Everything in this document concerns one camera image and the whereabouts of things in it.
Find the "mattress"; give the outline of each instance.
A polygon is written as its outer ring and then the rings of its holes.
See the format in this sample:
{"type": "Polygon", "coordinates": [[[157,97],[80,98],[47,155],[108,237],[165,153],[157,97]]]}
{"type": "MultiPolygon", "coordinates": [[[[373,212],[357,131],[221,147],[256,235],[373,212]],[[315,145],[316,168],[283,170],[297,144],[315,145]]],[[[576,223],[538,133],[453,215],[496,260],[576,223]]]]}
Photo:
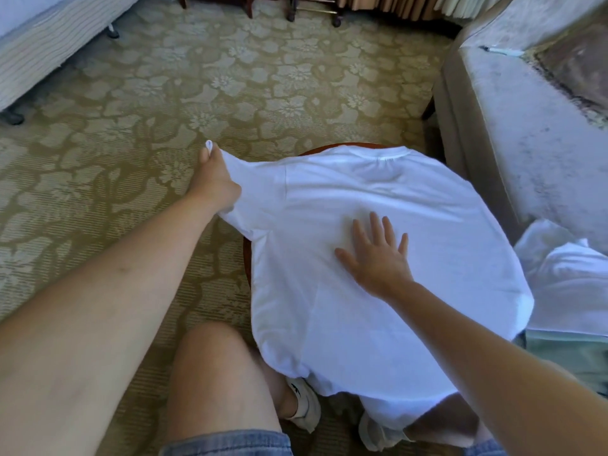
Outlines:
{"type": "Polygon", "coordinates": [[[0,0],[0,38],[65,0],[0,0]]]}
{"type": "Polygon", "coordinates": [[[0,38],[0,110],[14,103],[137,0],[64,0],[0,38]]]}

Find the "caster wheel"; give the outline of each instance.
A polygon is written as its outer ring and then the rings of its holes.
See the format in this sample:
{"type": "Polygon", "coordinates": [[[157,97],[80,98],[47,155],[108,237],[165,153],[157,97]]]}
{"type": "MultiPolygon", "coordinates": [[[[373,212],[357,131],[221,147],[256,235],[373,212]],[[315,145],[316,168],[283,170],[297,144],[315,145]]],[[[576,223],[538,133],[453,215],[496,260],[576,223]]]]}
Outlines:
{"type": "Polygon", "coordinates": [[[112,40],[116,40],[117,38],[120,38],[120,33],[118,33],[118,30],[108,29],[108,31],[106,33],[112,40]]]}
{"type": "Polygon", "coordinates": [[[12,124],[13,126],[17,126],[26,120],[26,117],[24,117],[22,114],[11,111],[4,111],[0,113],[0,116],[5,122],[12,124]]]}

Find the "brown cushion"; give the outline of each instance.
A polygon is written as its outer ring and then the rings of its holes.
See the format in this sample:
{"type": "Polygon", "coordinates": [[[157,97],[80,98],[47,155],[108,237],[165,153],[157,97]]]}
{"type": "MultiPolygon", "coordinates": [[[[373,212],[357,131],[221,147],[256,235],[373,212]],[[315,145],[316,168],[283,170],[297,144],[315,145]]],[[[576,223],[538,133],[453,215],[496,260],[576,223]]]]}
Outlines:
{"type": "Polygon", "coordinates": [[[608,6],[538,54],[554,80],[608,115],[608,6]]]}

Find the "brown curtain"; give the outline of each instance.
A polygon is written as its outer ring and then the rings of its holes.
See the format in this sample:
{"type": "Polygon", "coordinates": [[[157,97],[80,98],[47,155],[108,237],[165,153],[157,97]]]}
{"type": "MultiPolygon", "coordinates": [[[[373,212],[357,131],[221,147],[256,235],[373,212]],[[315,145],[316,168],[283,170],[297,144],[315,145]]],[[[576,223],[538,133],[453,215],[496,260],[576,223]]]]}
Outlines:
{"type": "Polygon", "coordinates": [[[338,6],[348,6],[352,10],[378,9],[384,13],[394,13],[401,19],[429,21],[441,17],[434,11],[437,0],[338,0],[338,6]]]}

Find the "person's right hand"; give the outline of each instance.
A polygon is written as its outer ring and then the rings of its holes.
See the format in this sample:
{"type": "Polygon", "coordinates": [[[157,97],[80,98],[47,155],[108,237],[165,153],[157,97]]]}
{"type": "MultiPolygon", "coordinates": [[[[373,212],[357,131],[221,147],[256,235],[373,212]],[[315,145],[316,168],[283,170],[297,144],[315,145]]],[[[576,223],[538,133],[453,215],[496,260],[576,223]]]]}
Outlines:
{"type": "Polygon", "coordinates": [[[371,240],[361,222],[355,219],[353,241],[356,255],[337,248],[336,257],[364,290],[391,303],[399,288],[414,281],[407,264],[407,234],[403,234],[397,246],[393,226],[386,216],[380,222],[378,215],[372,212],[370,222],[371,240]]]}
{"type": "Polygon", "coordinates": [[[186,195],[210,202],[216,212],[229,208],[241,196],[241,186],[231,179],[222,151],[215,142],[211,153],[206,147],[199,152],[186,195]]]}

